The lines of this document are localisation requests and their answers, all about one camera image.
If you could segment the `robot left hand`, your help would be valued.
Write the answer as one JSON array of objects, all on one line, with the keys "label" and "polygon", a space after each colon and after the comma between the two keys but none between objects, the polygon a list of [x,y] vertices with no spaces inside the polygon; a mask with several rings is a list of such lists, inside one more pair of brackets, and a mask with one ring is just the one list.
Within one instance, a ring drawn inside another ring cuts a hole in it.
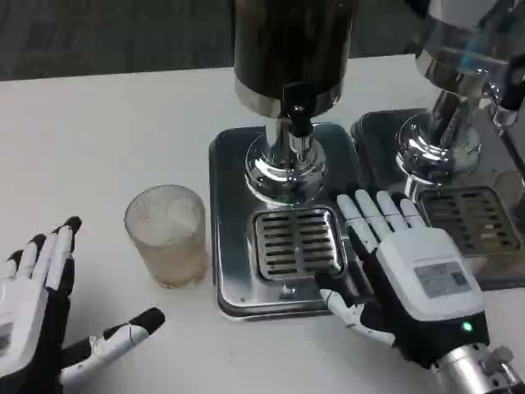
[{"label": "robot left hand", "polygon": [[158,308],[75,344],[63,345],[75,283],[79,217],[38,234],[1,265],[1,391],[62,393],[151,337],[166,321]]}]

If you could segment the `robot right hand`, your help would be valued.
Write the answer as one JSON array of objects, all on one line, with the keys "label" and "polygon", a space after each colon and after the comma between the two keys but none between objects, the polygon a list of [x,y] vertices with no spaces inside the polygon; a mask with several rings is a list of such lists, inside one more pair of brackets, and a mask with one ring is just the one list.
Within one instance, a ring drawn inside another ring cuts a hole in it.
[{"label": "robot right hand", "polygon": [[489,345],[482,290],[447,231],[385,190],[339,194],[336,203],[372,297],[357,297],[327,271],[314,278],[347,328],[425,369],[460,347]]}]

